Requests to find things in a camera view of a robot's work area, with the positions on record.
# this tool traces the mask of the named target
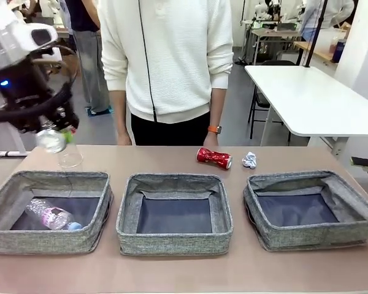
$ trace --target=sneaker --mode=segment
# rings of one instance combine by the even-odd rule
[[[89,118],[93,118],[95,116],[99,116],[99,115],[108,115],[111,113],[114,113],[113,108],[109,105],[107,110],[104,111],[99,111],[99,112],[95,112],[93,110],[91,110],[91,108],[86,108],[86,112]]]

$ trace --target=bottle cap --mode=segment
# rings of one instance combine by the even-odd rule
[[[68,226],[68,230],[73,231],[73,230],[80,230],[82,227],[82,225],[78,222],[71,222]]]

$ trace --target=gray pants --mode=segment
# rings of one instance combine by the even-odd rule
[[[74,31],[82,71],[83,92],[88,107],[95,112],[107,110],[109,92],[101,61],[101,35],[99,32]]]

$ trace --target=crumpled paper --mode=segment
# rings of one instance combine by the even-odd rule
[[[248,154],[243,158],[242,163],[244,167],[249,167],[253,170],[256,167],[256,155],[252,152],[248,152]]]

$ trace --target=hand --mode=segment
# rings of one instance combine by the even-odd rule
[[[213,132],[209,132],[204,140],[203,146],[205,147],[217,147],[218,146],[218,138],[217,134]]]
[[[132,141],[131,141],[131,138],[129,137],[129,134],[125,133],[125,134],[119,135],[118,140],[117,140],[117,145],[119,145],[119,146],[131,146]]]
[[[20,10],[20,12],[23,14],[23,15],[26,15],[26,16],[29,16],[31,13],[30,13],[30,11],[28,10],[28,9],[26,9],[26,8],[22,8],[21,10]]]

